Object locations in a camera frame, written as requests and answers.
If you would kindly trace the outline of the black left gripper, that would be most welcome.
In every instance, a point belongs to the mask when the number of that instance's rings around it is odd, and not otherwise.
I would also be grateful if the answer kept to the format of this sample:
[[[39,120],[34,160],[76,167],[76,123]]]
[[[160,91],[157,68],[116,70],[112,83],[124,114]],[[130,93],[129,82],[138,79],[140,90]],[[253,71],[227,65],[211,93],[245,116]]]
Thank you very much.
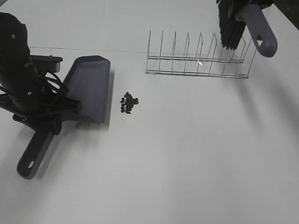
[[[57,136],[62,130],[63,118],[79,116],[82,104],[68,97],[63,83],[60,88],[46,83],[37,93],[28,91],[25,97],[0,94],[0,108],[13,113],[13,120],[28,126],[33,131],[40,128],[41,121],[51,121],[51,135]]]

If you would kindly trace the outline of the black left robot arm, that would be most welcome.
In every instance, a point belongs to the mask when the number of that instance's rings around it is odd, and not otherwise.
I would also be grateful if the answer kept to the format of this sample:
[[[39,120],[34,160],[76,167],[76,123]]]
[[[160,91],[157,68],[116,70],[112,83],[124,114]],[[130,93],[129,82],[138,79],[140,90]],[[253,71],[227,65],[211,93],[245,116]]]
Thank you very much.
[[[31,55],[27,38],[24,23],[0,12],[0,108],[33,130],[58,135],[63,114],[79,114],[81,103],[56,75],[62,58]]]

